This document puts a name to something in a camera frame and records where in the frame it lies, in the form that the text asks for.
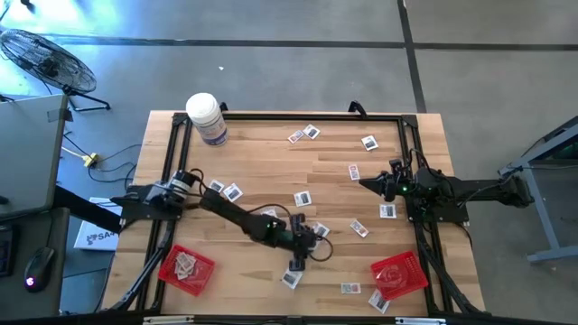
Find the computer mouse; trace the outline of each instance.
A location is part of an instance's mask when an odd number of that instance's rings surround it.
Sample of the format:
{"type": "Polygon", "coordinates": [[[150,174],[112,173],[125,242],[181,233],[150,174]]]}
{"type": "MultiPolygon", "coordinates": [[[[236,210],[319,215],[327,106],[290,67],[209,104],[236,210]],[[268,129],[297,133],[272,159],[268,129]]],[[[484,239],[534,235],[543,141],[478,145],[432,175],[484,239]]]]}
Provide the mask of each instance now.
{"type": "Polygon", "coordinates": [[[41,247],[34,252],[24,271],[24,288],[29,293],[42,291],[51,279],[54,249],[41,247]]]}

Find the barcode card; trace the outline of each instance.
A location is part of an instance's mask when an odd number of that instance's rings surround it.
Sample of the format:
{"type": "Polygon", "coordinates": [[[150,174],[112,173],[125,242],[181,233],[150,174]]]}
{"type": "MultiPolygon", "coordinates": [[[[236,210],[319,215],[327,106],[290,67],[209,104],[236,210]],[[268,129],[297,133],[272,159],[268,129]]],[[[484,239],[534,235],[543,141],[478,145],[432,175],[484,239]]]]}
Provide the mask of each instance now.
{"type": "Polygon", "coordinates": [[[361,284],[360,283],[342,283],[341,284],[341,293],[361,293],[361,284]]]}
{"type": "Polygon", "coordinates": [[[352,181],[357,181],[361,178],[359,177],[358,165],[350,165],[350,177],[352,181]]]}
{"type": "Polygon", "coordinates": [[[397,218],[395,204],[380,204],[379,205],[380,218],[397,218]]]}
{"type": "Polygon", "coordinates": [[[277,211],[275,211],[275,209],[265,210],[265,211],[261,212],[261,214],[267,214],[267,215],[269,215],[269,216],[271,216],[271,217],[278,218],[278,216],[277,216],[277,211]]]}
{"type": "Polygon", "coordinates": [[[209,188],[216,190],[217,192],[220,193],[223,190],[223,188],[225,188],[225,184],[217,180],[212,180],[209,184],[209,188]]]}
{"type": "Polygon", "coordinates": [[[291,144],[294,144],[297,142],[297,140],[301,139],[302,136],[303,136],[303,131],[297,130],[297,131],[295,131],[295,133],[293,133],[291,136],[289,136],[287,138],[287,140],[289,140],[289,142],[291,144]]]}
{"type": "Polygon", "coordinates": [[[317,127],[313,125],[308,125],[305,127],[303,132],[312,139],[315,139],[317,135],[321,132],[317,127]]]}
{"type": "Polygon", "coordinates": [[[302,276],[303,272],[292,272],[289,271],[289,269],[287,268],[287,270],[283,274],[283,277],[281,278],[281,282],[287,284],[289,288],[295,289],[295,287],[299,283],[299,280],[301,280],[302,276]]]}
{"type": "Polygon", "coordinates": [[[294,197],[295,197],[295,205],[297,207],[302,207],[311,204],[311,194],[309,194],[308,190],[295,193],[294,197]]]}
{"type": "Polygon", "coordinates": [[[383,299],[378,289],[376,289],[371,295],[371,298],[369,298],[369,304],[382,314],[386,313],[387,307],[389,307],[389,301],[383,299]]]}
{"type": "Polygon", "coordinates": [[[376,141],[376,138],[373,137],[373,135],[364,137],[361,139],[361,142],[367,151],[371,151],[379,147],[378,142],[376,141]]]}
{"type": "Polygon", "coordinates": [[[234,202],[236,199],[240,198],[243,195],[241,189],[237,186],[237,184],[232,183],[230,184],[224,191],[225,196],[231,202],[234,202]]]}
{"type": "MultiPolygon", "coordinates": [[[[317,236],[321,236],[321,237],[326,237],[327,234],[329,234],[329,229],[327,227],[325,227],[321,222],[317,222],[315,224],[315,226],[313,226],[313,232],[317,235],[317,236]]],[[[315,250],[317,248],[317,246],[319,245],[319,243],[321,243],[321,240],[317,240],[315,242],[315,246],[313,247],[313,250],[315,250]]]]}
{"type": "Polygon", "coordinates": [[[361,223],[357,220],[353,220],[350,226],[353,228],[353,230],[355,230],[356,233],[358,233],[358,235],[364,238],[369,233],[369,231],[365,227],[363,227],[363,225],[361,225],[361,223]]]}

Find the black clamp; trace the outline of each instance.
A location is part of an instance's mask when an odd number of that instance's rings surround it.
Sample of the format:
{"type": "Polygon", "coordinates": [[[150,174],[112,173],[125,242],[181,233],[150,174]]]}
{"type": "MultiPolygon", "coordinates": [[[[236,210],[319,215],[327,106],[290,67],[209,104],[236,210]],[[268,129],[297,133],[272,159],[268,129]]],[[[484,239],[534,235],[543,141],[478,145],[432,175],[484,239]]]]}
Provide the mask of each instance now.
{"type": "Polygon", "coordinates": [[[369,119],[368,113],[366,113],[365,108],[363,108],[363,106],[357,100],[354,100],[351,102],[350,109],[348,109],[348,112],[355,113],[356,111],[359,112],[361,119],[369,119]]]}

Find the red plastic container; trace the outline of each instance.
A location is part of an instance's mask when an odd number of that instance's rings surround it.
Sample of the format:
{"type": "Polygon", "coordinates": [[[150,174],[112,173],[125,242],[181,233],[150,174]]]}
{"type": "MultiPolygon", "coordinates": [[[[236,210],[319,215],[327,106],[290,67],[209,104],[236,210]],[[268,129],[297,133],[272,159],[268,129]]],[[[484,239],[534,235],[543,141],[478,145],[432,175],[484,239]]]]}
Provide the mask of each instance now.
{"type": "Polygon", "coordinates": [[[214,268],[215,262],[211,261],[209,258],[195,253],[183,246],[175,245],[172,247],[171,253],[169,253],[161,265],[161,270],[159,270],[159,279],[170,283],[187,293],[198,296],[205,288],[214,268]],[[180,252],[194,256],[197,259],[193,273],[186,279],[182,280],[179,280],[177,274],[174,272],[174,267],[177,263],[176,257],[180,252]]]}
{"type": "Polygon", "coordinates": [[[372,264],[371,273],[388,301],[427,286],[424,271],[412,251],[372,264]]]}

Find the wooden table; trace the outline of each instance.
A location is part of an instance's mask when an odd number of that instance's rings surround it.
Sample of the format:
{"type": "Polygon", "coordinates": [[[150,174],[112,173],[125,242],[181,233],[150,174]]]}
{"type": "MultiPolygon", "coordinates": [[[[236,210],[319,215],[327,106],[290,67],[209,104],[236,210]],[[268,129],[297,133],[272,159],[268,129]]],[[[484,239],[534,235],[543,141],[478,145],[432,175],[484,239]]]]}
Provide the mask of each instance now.
{"type": "MultiPolygon", "coordinates": [[[[135,183],[161,179],[173,113],[151,112],[135,183]]],[[[417,119],[429,163],[452,175],[440,115],[421,114],[417,119]]],[[[397,128],[388,122],[313,123],[321,134],[315,140],[304,137],[296,144],[290,144],[287,137],[303,129],[306,121],[228,121],[229,140],[221,147],[206,145],[194,130],[187,168],[202,169],[207,183],[213,179],[226,185],[235,182],[244,192],[235,203],[244,209],[274,202],[285,205],[292,213],[304,212],[311,225],[320,221],[331,229],[333,257],[324,263],[307,259],[303,278],[291,290],[280,281],[292,257],[290,252],[252,243],[239,227],[208,211],[188,211],[177,224],[174,244],[213,259],[217,267],[199,297],[167,284],[163,313],[380,315],[368,304],[375,289],[369,265],[408,250],[416,251],[415,233],[406,219],[403,198],[395,201],[397,219],[380,219],[378,208],[383,199],[351,181],[348,165],[356,163],[362,178],[388,170],[388,161],[401,156],[397,128]],[[360,139],[367,135],[376,137],[377,150],[364,149],[360,139]],[[297,208],[293,194],[303,190],[311,193],[312,205],[297,208]],[[361,238],[352,231],[350,223],[354,218],[368,228],[367,237],[361,238]],[[341,294],[340,284],[344,282],[361,283],[362,293],[341,294]]],[[[177,141],[176,157],[181,143],[182,136],[177,141]]],[[[150,221],[138,221],[121,234],[103,307],[117,302],[141,271],[150,227],[150,221]]],[[[468,238],[452,224],[440,224],[440,237],[449,274],[470,301],[483,310],[468,238]]],[[[432,281],[436,302],[442,306],[437,277],[433,275],[432,281]]],[[[156,272],[149,286],[148,302],[153,299],[155,285],[156,272]]],[[[386,315],[426,315],[423,291],[393,300],[386,315]]]]}

